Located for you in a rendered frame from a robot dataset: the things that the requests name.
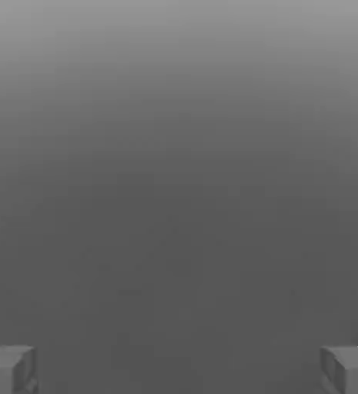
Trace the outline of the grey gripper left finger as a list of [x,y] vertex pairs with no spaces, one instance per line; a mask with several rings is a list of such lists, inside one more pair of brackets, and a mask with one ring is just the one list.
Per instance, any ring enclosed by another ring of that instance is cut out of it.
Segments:
[[0,346],[0,394],[38,394],[38,352],[33,346]]

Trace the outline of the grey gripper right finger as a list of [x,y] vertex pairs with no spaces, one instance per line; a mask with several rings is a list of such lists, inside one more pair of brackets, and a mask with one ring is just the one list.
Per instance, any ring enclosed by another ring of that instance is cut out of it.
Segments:
[[358,394],[358,346],[320,349],[323,394]]

